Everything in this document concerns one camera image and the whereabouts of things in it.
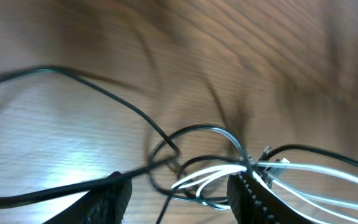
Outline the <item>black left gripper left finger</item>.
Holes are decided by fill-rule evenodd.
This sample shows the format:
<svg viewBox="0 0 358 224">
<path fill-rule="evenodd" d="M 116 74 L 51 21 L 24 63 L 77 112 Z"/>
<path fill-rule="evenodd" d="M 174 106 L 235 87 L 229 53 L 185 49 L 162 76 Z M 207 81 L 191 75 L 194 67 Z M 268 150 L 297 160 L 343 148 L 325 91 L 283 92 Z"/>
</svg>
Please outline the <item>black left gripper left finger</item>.
<svg viewBox="0 0 358 224">
<path fill-rule="evenodd" d="M 121 224 L 132 195 L 132 179 L 90 190 L 45 224 Z"/>
</svg>

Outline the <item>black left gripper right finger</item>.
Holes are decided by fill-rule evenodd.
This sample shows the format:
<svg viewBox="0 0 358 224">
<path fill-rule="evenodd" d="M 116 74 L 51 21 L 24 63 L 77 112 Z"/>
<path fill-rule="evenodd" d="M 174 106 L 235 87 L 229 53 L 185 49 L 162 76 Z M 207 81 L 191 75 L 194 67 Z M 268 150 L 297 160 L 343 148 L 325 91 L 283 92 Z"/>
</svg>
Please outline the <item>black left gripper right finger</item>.
<svg viewBox="0 0 358 224">
<path fill-rule="evenodd" d="M 238 224 L 312 224 L 244 172 L 229 176 L 227 201 Z"/>
</svg>

